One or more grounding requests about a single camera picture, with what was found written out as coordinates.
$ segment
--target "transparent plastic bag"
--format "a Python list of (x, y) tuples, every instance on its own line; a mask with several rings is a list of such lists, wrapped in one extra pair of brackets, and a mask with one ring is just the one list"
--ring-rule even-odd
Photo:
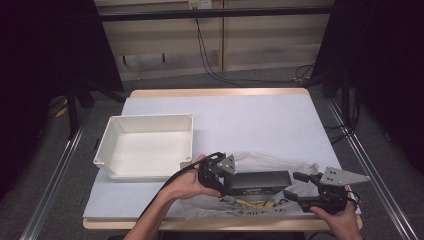
[[(258, 153), (243, 152), (233, 154), (236, 172), (268, 172), (288, 171), (292, 185), (286, 190), (299, 196), (317, 195), (317, 188), (311, 183), (304, 183), (293, 179), (293, 172), (317, 174), (318, 164), (308, 162), (290, 162)], [(184, 215), (187, 220), (207, 217), (228, 216), (281, 216), (293, 215), (300, 209), (297, 203), (288, 201), (283, 191), (261, 201), (252, 200), (255, 196), (216, 198), (209, 196), (196, 196), (191, 199), (181, 200)]]

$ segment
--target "table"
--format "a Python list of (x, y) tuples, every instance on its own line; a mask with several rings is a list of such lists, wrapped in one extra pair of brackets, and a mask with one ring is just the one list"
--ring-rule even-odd
[[(258, 95), (309, 95), (305, 89), (287, 88), (250, 88), (250, 89), (177, 89), (177, 90), (137, 90), (131, 94), (134, 98), (173, 98), (199, 96), (258, 96)], [(362, 227), (360, 216), (357, 222)], [(85, 218), (87, 229), (131, 229), (134, 219), (93, 219)], [(325, 222), (315, 216), (269, 217), (254, 221), (254, 218), (202, 219), (188, 222), (185, 219), (166, 218), (160, 230), (174, 231), (328, 231)]]

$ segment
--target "plastic tray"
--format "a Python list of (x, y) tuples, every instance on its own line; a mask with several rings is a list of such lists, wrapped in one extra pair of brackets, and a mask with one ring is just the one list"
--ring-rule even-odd
[(116, 180), (164, 181), (192, 160), (193, 115), (113, 116), (94, 164)]

